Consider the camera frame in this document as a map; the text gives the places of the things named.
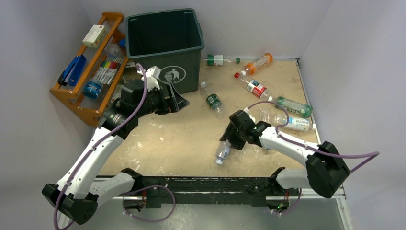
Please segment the blue white label bottle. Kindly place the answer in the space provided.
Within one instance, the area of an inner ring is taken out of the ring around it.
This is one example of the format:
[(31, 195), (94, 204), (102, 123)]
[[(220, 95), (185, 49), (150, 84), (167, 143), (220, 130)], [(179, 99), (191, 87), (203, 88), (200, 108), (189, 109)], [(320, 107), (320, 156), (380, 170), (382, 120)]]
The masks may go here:
[(217, 151), (216, 151), (216, 159), (215, 163), (218, 165), (222, 165), (225, 161), (225, 159), (228, 157), (229, 152), (230, 152), (230, 146), (231, 144), (226, 140), (226, 141), (221, 141)]

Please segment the dark green label bottle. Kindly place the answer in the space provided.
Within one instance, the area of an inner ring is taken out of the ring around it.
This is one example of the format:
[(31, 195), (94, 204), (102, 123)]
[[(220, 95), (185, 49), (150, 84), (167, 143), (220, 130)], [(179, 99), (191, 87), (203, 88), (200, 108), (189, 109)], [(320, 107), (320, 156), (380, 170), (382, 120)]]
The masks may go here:
[(214, 89), (205, 81), (200, 83), (201, 93), (209, 108), (217, 115), (223, 115), (223, 105)]

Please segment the light label bottle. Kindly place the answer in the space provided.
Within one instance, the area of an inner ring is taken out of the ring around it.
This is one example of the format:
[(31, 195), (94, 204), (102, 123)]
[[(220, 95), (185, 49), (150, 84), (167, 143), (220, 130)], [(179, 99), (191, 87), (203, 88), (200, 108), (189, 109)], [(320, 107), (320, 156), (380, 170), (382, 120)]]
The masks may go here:
[(278, 125), (283, 125), (287, 123), (284, 128), (299, 131), (299, 132), (306, 132), (310, 130), (316, 130), (316, 124), (312, 123), (309, 119), (300, 118), (300, 117), (287, 117), (286, 115), (277, 114), (274, 119), (274, 123)]

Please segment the crushed clear unlabelled bottle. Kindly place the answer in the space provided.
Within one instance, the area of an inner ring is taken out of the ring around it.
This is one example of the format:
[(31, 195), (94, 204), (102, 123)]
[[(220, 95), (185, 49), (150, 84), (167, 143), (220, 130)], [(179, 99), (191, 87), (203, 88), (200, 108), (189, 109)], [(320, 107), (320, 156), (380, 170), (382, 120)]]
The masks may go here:
[(271, 123), (272, 119), (274, 118), (273, 113), (271, 112), (270, 108), (262, 106), (259, 109), (259, 119), (261, 121)]

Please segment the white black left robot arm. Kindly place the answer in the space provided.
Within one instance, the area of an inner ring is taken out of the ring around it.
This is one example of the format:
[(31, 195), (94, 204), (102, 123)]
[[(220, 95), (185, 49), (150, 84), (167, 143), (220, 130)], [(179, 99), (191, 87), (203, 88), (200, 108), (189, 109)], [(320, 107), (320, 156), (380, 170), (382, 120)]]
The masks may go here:
[(151, 113), (176, 113), (189, 104), (171, 83), (132, 80), (124, 85), (75, 164), (57, 183), (46, 184), (42, 189), (43, 196), (54, 207), (54, 217), (67, 217), (82, 225), (99, 206), (117, 195), (137, 196), (150, 188), (167, 190), (167, 186), (148, 184), (144, 176), (129, 168), (102, 183), (96, 184), (94, 179), (110, 155), (138, 126), (139, 118)]

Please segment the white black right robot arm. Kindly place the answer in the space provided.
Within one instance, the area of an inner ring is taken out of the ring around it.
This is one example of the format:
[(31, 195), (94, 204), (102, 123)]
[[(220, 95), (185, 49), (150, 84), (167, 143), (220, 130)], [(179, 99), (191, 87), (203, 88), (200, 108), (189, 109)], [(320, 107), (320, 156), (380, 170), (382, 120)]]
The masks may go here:
[(350, 170), (337, 148), (330, 142), (304, 141), (278, 131), (271, 124), (258, 121), (243, 110), (229, 117), (219, 141), (226, 148), (241, 150), (249, 143), (275, 150), (300, 163), (304, 168), (284, 168), (269, 181), (269, 189), (280, 195), (290, 188), (311, 188), (324, 198), (331, 198), (350, 175)]

